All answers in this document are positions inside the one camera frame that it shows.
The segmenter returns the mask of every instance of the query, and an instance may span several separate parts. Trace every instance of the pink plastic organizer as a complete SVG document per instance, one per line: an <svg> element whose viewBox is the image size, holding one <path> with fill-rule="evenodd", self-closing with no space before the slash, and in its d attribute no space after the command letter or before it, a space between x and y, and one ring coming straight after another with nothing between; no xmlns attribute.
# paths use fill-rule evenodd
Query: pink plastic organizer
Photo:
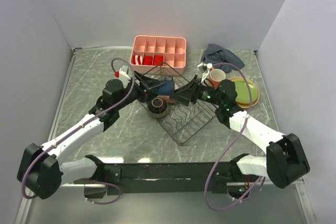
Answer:
<svg viewBox="0 0 336 224"><path fill-rule="evenodd" d="M179 37L159 37L159 36L146 36L138 35L134 39L132 55L130 59L130 64L133 69L139 73L146 73L150 71L159 64L155 62L161 62L159 59L162 59L163 62L170 65L175 71L175 75L183 74L185 68L185 53L186 53L187 41L185 38ZM135 56L137 58L141 57L144 61L144 58L149 60L152 57L152 61L148 65L136 65L134 64ZM162 64L162 68L169 68L166 64ZM153 69L149 73L155 73L158 69Z"/></svg>

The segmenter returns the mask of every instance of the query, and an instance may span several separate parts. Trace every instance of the stack of plates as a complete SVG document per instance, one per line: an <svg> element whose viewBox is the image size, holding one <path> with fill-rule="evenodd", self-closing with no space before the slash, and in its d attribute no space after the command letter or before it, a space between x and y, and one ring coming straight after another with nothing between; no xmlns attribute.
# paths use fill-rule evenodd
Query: stack of plates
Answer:
<svg viewBox="0 0 336 224"><path fill-rule="evenodd" d="M242 77L232 77L229 80L233 81L236 85L236 92L238 94L236 98L237 104L241 108L247 109L249 107L250 99L249 99L248 89L247 89L245 81L243 80ZM249 79L247 79L247 82L251 89L252 106L254 106L258 103L260 99L260 92L259 92L258 86L255 83L253 83Z"/></svg>

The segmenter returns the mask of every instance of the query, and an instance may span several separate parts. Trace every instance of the marble countertop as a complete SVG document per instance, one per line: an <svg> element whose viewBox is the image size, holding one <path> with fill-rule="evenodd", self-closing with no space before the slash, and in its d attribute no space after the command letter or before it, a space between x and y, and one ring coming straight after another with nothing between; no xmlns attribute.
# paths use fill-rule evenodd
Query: marble countertop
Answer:
<svg viewBox="0 0 336 224"><path fill-rule="evenodd" d="M202 50L187 52L187 66L183 74L186 79L191 80L197 73L196 65L202 52ZM252 109L251 115L272 129L278 130L254 52L252 50L233 50L233 52L245 63L243 73L260 89L260 101ZM94 106L105 83L114 78L110 66L111 59L114 57L129 59L130 55L130 49L76 50L68 88L58 115L56 136L76 124ZM121 62L116 63L116 67L121 65ZM228 78L233 76L239 76L239 73L232 70L227 74ZM107 163L213 162L236 135L236 132L227 129L215 118L185 146L178 146L137 101L122 109L120 118L112 127L84 144L67 161L92 154ZM242 153L262 155L256 145L241 137L222 161L229 161Z"/></svg>

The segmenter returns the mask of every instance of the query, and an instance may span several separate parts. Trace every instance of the dark gray towel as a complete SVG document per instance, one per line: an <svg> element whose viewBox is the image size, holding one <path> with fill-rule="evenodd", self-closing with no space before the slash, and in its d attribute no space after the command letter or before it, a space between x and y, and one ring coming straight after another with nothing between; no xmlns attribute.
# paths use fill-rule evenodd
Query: dark gray towel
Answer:
<svg viewBox="0 0 336 224"><path fill-rule="evenodd" d="M208 48L204 51L201 61L204 63L220 63L220 62L228 62L239 69L244 66L244 63L238 56L236 56L230 50L227 50L216 44L209 44ZM222 69L224 72L229 73L232 69L230 66L221 65L216 68Z"/></svg>

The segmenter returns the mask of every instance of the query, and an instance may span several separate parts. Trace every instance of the white wall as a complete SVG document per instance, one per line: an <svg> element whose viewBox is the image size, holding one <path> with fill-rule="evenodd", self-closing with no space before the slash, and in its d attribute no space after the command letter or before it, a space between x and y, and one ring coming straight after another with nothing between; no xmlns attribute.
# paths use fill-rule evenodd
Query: white wall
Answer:
<svg viewBox="0 0 336 224"><path fill-rule="evenodd" d="M280 129L298 134L318 223L336 222L336 0L286 0L258 51Z"/></svg>
<svg viewBox="0 0 336 224"><path fill-rule="evenodd" d="M71 47L131 46L138 34L258 49L285 0L47 0Z"/></svg>
<svg viewBox="0 0 336 224"><path fill-rule="evenodd" d="M0 218L13 223L25 147L47 140L71 50L43 0L0 0Z"/></svg>

